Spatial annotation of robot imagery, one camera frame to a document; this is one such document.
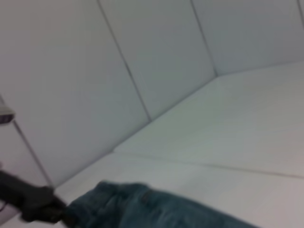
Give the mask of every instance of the floor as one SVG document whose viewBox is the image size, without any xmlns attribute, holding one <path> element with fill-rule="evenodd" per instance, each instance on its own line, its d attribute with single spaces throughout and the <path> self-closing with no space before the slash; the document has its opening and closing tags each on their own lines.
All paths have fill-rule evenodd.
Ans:
<svg viewBox="0 0 304 228">
<path fill-rule="evenodd" d="M 301 228 L 303 88 L 304 63 L 217 78 L 57 193 L 71 202 L 101 180 L 144 182 L 261 228 Z"/>
</svg>

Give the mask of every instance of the white floor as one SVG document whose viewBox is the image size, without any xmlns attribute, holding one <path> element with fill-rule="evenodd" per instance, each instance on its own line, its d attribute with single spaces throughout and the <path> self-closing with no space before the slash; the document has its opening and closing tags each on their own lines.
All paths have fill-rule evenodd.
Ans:
<svg viewBox="0 0 304 228">
<path fill-rule="evenodd" d="M 101 180 L 148 183 L 261 228 L 304 227 L 304 63 L 216 79 L 57 193 L 70 202 Z"/>
</svg>

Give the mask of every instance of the denim fabric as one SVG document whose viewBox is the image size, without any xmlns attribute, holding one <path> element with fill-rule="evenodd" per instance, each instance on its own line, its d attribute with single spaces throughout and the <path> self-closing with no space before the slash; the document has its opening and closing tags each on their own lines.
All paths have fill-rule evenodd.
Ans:
<svg viewBox="0 0 304 228">
<path fill-rule="evenodd" d="M 67 214 L 81 228 L 254 228 L 191 200 L 142 184 L 99 183 Z"/>
</svg>

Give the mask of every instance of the blue jeans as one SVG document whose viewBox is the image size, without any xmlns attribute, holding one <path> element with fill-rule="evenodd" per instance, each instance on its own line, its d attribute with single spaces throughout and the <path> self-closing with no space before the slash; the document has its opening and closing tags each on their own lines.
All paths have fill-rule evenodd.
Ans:
<svg viewBox="0 0 304 228">
<path fill-rule="evenodd" d="M 81 228 L 255 228 L 216 210 L 142 184 L 99 183 L 67 214 Z"/>
</svg>

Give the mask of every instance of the white wall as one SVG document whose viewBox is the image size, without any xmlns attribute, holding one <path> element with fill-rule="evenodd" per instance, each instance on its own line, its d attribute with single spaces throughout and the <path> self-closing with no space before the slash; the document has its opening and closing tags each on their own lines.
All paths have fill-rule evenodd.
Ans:
<svg viewBox="0 0 304 228">
<path fill-rule="evenodd" d="M 95 0 L 2 0 L 0 91 L 59 184 L 148 123 Z"/>
<path fill-rule="evenodd" d="M 0 127 L 0 161 L 2 169 L 30 183 L 45 186 L 47 182 L 24 142 L 14 126 Z M 7 206 L 0 213 L 0 224 L 15 214 L 13 208 Z"/>
<path fill-rule="evenodd" d="M 188 0 L 100 0 L 152 117 L 214 78 Z"/>
<path fill-rule="evenodd" d="M 220 75 L 304 59 L 297 0 L 193 0 Z"/>
</svg>

